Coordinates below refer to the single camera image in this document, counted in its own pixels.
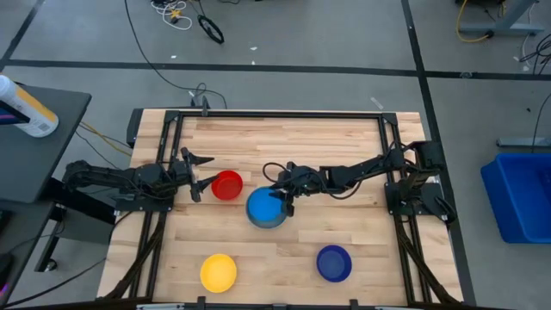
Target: dark blue bowl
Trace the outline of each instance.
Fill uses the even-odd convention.
[[[329,282],[344,281],[352,271],[352,259],[348,252],[338,245],[321,249],[316,259],[318,271]]]
[[[267,187],[258,188],[247,200],[247,216],[252,224],[260,228],[277,227],[287,218],[283,201],[270,196],[270,193],[275,191]]]

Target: yellow label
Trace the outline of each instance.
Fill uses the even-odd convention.
[[[50,111],[45,106],[43,106],[42,103],[34,99],[33,96],[31,96],[21,87],[16,86],[16,88],[17,88],[16,94],[18,97],[20,97],[22,100],[28,103],[28,105],[30,105],[31,107],[35,108],[40,114],[44,115],[48,120],[50,120],[51,122],[55,122],[55,114],[52,111]]]

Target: floor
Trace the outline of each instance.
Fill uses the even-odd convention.
[[[239,5],[204,0],[207,15],[226,37],[218,46],[197,25],[184,32],[163,24],[147,0],[128,2],[150,61],[170,69],[162,73],[176,84],[206,83],[224,94],[230,109],[379,110],[375,101],[385,111],[421,113],[427,137],[439,136],[443,142],[474,289],[469,302],[548,308],[551,248],[503,242],[480,178],[480,167],[503,152],[495,146],[496,138],[533,134],[537,110],[551,90],[551,76],[531,77],[525,64],[515,60],[521,57],[523,37],[461,43],[454,33],[459,7],[452,0],[410,0],[413,29],[404,18],[407,0],[242,0]],[[27,24],[33,7],[36,16]],[[497,8],[490,12],[496,18]],[[551,31],[549,13],[549,2],[533,10],[532,22],[548,31],[530,38],[526,51]],[[195,19],[190,7],[184,14]],[[468,5],[463,21],[488,22],[490,17],[481,7]],[[23,27],[19,44],[9,48],[22,25],[28,28]],[[420,50],[412,48],[412,34]],[[420,77],[413,58],[417,53],[426,70]],[[92,94],[84,120],[121,140],[132,109],[189,104],[187,91],[170,87],[146,69],[122,1],[0,1],[0,54],[0,70],[5,66],[3,73],[14,80]],[[461,79],[461,72],[491,74]],[[420,87],[424,76],[428,89]],[[219,97],[209,100],[221,107]],[[547,120],[544,115],[541,136],[551,133]],[[89,133],[82,135],[114,164],[128,165],[124,155]],[[65,165],[77,159],[106,164],[75,137],[55,176],[61,177]],[[108,202],[107,195],[98,196]],[[62,240],[53,254],[59,270],[44,274],[33,272],[39,249],[41,245],[11,301],[75,275],[101,259],[107,247]],[[92,300],[101,272],[97,267],[22,306]]]

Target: blue crate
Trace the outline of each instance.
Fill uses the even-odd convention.
[[[551,154],[499,154],[480,170],[509,243],[551,243]]]

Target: wooden table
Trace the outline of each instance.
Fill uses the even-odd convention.
[[[144,110],[132,167],[155,161],[164,112]],[[397,117],[402,142],[424,140],[418,113]],[[376,121],[186,117],[182,146],[195,155],[215,157],[195,168],[199,178],[234,170],[245,186],[230,202],[217,200],[207,188],[198,204],[191,201],[189,189],[179,190],[164,232],[154,301],[195,302],[204,295],[207,302],[220,303],[347,305],[358,299],[360,305],[406,304],[395,227],[383,190],[385,176],[364,181],[344,201],[328,195],[301,197],[295,200],[294,217],[275,229],[256,228],[245,215],[248,195],[270,185],[262,175],[263,164],[294,161],[317,169],[359,163],[382,153]],[[276,167],[268,169],[273,177],[277,172]],[[132,214],[113,233],[98,295],[110,291],[134,260],[143,216]],[[446,226],[436,217],[418,216],[418,229],[425,262],[462,300]],[[327,282],[316,270],[315,257],[328,244],[341,245],[352,256],[353,270],[344,282]],[[199,277],[202,262],[214,253],[230,255],[238,266],[235,285],[222,294],[208,292]],[[410,265],[416,299],[421,301],[417,270]],[[146,263],[141,294],[148,270]]]

